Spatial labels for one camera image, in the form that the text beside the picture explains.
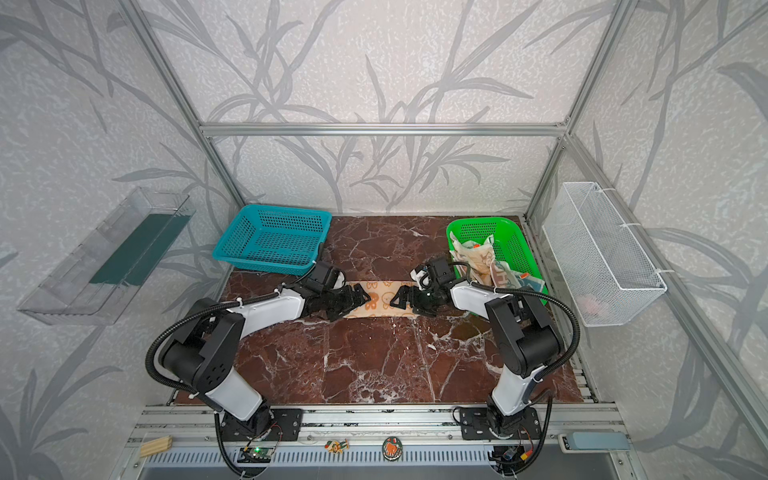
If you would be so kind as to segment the orange rabbit towel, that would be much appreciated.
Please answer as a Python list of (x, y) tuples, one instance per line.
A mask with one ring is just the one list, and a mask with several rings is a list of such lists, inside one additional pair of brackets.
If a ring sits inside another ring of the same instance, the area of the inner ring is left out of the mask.
[(400, 287), (413, 286), (413, 281), (373, 280), (361, 281), (360, 285), (371, 300), (347, 314), (346, 318), (417, 317), (410, 306), (399, 309), (390, 305)]

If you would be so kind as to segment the rabbit lettered towel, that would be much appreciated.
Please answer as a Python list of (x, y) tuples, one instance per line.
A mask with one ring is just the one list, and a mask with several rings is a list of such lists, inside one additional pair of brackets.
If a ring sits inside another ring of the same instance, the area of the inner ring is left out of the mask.
[(495, 250), (493, 236), (488, 236), (483, 243), (475, 241), (460, 242), (454, 233), (449, 234), (452, 258), (460, 265), (462, 275), (469, 274), (470, 278), (487, 286), (494, 286)]

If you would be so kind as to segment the teal plastic basket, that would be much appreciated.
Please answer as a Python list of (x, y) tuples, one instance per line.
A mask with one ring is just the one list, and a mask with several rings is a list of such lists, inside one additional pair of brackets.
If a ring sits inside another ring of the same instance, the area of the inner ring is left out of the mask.
[(302, 276), (326, 241), (329, 212), (272, 205), (240, 210), (213, 250), (213, 258), (241, 270)]

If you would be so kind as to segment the green plastic basket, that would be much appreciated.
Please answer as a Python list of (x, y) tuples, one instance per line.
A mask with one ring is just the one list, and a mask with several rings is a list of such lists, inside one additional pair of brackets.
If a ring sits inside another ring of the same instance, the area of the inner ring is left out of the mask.
[[(446, 229), (451, 254), (453, 247), (449, 238), (450, 233), (454, 233), (460, 242), (483, 243), (488, 236), (493, 236), (495, 260), (505, 261), (513, 270), (527, 272), (543, 280), (520, 227), (512, 220), (502, 217), (483, 217), (451, 222)], [(462, 275), (460, 265), (455, 266), (454, 269), (460, 278), (469, 276), (469, 274)]]

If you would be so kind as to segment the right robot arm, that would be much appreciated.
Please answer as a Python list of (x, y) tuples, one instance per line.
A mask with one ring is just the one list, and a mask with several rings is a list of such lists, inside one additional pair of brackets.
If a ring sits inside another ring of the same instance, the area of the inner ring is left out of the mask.
[(452, 305), (488, 320), (504, 368), (486, 418), (500, 432), (522, 421), (535, 387), (576, 353), (581, 327), (563, 301), (531, 287), (484, 285), (471, 278), (472, 271), (464, 261), (430, 259), (412, 271), (415, 283), (400, 287), (390, 305), (422, 316)]

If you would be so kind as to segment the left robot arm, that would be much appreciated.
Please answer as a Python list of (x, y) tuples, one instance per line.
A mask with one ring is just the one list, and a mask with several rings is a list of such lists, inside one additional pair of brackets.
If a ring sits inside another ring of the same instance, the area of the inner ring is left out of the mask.
[(361, 285), (347, 283), (340, 269), (320, 261), (269, 294), (222, 303), (199, 301), (151, 343), (145, 369), (157, 383), (190, 393), (241, 423), (265, 422), (266, 400), (234, 366), (241, 341), (316, 313), (335, 321), (370, 300)]

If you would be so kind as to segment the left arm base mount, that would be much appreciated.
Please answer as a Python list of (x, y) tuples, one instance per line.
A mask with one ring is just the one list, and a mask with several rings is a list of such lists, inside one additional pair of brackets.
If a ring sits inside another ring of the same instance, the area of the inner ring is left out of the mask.
[(235, 441), (288, 441), (298, 439), (304, 411), (300, 408), (271, 408), (262, 405), (249, 420), (238, 420), (225, 413), (219, 423), (219, 434), (224, 442)]

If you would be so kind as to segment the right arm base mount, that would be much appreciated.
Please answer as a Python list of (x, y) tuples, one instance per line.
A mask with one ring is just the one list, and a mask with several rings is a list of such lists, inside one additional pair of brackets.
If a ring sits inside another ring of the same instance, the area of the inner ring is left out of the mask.
[(458, 409), (463, 440), (538, 440), (543, 422), (534, 407), (509, 416), (496, 407)]

